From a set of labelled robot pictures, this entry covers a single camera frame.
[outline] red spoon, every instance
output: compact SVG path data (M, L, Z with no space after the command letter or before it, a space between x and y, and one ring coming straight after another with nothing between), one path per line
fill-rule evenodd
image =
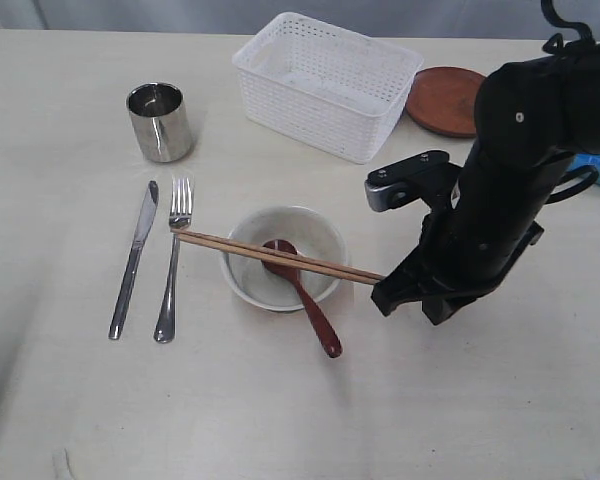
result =
M298 254L296 247L294 247L293 244L287 240L270 240L264 244L264 247L279 250L281 252L292 253L293 255ZM327 317L325 317L324 313L322 313L322 310L320 310L320 307L318 307L316 302L313 301L313 298L311 298L311 296L302 286L302 282L300 281L300 270L269 262L262 262L262 264L264 265L264 268L269 270L271 273L284 278L295 287L296 292L298 292L298 296L300 297L300 300L302 300L302 304L307 311L307 316L311 321L311 325L318 336L318 340L320 340L322 348L324 348L324 351L327 353L327 355L329 355L331 358L336 358L342 355L342 345L340 344L340 340L338 339L336 332L333 330L333 327L329 323L329 320L327 320Z

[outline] bowl rim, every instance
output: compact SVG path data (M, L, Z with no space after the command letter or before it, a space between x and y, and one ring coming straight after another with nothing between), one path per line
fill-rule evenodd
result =
M263 215L270 215L274 212L288 211L288 210L303 211L304 213L309 214L310 216L313 216L313 217L321 220L322 223L328 229L330 229L331 232L334 234L334 236L338 242L338 247L343 254L342 255L343 263L345 265L349 265L349 250L347 248L347 244L345 243L344 238L342 237L342 234L336 228L335 224L333 222L331 222L328 218L326 218L324 215L316 212L315 210L312 210L308 207L303 207L300 205L275 205L275 206L265 207L265 208L256 210L256 211L252 212L251 214L247 215L246 217L244 217L242 220L240 220L238 222L238 224L235 227L233 227L233 229L231 229L231 232L229 233L228 238L234 239L236 232L240 231L245 226L245 224L252 222L256 217L260 217ZM229 254L225 253L225 252L219 252L219 253L220 253L220 269L222 270L222 275L224 276L225 281L229 284L229 287L231 287L231 290L233 290L233 292L236 295L238 295L240 298L242 298L245 302L250 303L251 305L254 305L256 307L260 307L264 310L269 310L269 311L274 311L274 312L295 312L297 310L304 309L304 305L300 301L297 305L279 306L279 305L269 305L267 303L256 300L253 297L250 297L238 286L235 278L233 277L233 274L231 273L231 270L229 268ZM316 303L321 302L322 300L327 298L329 295L331 295L336 290L336 288L338 288L338 285L340 285L340 279L332 277L331 284L329 284L329 286L320 295L318 295L315 298L312 297L313 300Z

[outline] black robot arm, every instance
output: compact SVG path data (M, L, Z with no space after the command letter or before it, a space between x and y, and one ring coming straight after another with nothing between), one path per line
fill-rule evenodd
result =
M600 44L585 24L564 22L550 0L542 4L552 24L576 28L581 39L565 45L554 36L544 47L551 56L508 63L485 80L464 167L431 151L369 174L374 210L418 198L431 208L418 246L374 286L371 298L384 315L422 301L437 325L492 292L542 235L534 221L540 209L597 179L589 166L565 172L576 153L600 154ZM552 193L575 178L580 183Z

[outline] wooden coaster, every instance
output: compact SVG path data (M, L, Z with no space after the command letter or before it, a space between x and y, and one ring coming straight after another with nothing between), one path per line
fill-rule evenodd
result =
M483 75L464 68L422 70L413 81L406 110L418 125L434 133L475 137L473 105L484 79Z

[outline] white table surface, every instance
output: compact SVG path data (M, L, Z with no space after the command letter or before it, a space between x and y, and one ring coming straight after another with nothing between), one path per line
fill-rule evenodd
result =
M231 55L246 37L0 31L0 479L579 479L600 473L600 188L538 217L547 232L494 294L433 327L384 318L370 289L323 304L329 360L302 312L235 297L218 255L183 246L178 333L152 339L169 256L171 176L195 174L195 228L299 204L333 220L360 268L388 273L426 207L377 214L370 170L467 141L403 119L357 166L248 121ZM426 66L482 73L541 42L394 40ZM141 157L125 96L178 85L192 156ZM107 339L138 208L161 203L121 341Z

